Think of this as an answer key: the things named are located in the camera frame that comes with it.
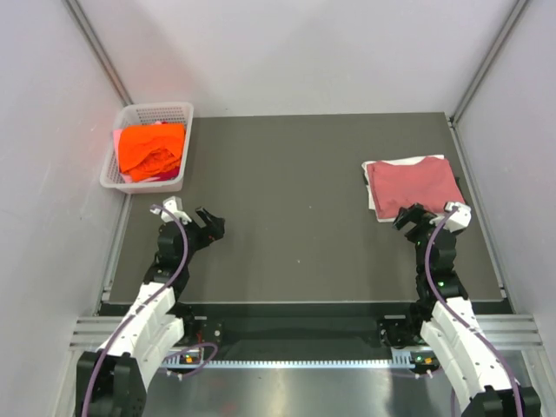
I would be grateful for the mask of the orange t shirt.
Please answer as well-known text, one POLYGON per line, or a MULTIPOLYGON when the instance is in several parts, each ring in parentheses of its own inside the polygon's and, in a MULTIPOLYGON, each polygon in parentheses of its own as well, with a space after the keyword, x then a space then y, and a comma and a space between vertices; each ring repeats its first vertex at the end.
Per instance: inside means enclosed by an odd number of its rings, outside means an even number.
POLYGON ((155 122, 122 129, 119 169, 134 182, 182 165, 187 128, 182 123, 155 122))

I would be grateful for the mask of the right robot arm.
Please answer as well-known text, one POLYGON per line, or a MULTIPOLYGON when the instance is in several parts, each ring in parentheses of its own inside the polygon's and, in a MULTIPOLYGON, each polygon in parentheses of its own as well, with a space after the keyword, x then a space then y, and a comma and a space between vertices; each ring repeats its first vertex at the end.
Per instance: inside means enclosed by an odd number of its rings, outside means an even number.
POLYGON ((522 387, 476 319, 473 304, 455 271, 457 236, 471 221, 471 209, 448 202, 441 215, 419 203, 401 208, 394 227, 411 224, 418 300, 405 323, 407 337, 426 343, 451 384, 453 416, 539 416, 541 399, 522 387))

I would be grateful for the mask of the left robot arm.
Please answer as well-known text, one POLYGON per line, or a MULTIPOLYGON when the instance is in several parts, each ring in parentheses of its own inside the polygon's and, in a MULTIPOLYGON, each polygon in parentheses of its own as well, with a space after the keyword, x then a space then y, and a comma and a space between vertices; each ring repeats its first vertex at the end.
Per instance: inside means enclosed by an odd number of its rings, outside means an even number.
POLYGON ((173 357, 172 347, 196 337, 195 321, 170 311, 187 286, 194 254, 223 238, 225 221, 198 208, 196 223, 177 197, 149 210, 162 220, 155 258, 116 329, 77 362, 77 416, 142 415, 150 383, 173 357))

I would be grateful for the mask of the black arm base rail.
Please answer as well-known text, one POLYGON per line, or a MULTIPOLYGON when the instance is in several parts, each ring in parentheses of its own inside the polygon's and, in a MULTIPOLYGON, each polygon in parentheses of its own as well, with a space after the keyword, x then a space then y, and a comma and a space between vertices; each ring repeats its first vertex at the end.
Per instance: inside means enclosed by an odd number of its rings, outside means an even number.
POLYGON ((187 303, 170 313, 187 342, 212 341, 220 361, 388 359, 422 343, 407 325, 410 305, 391 302, 187 303))

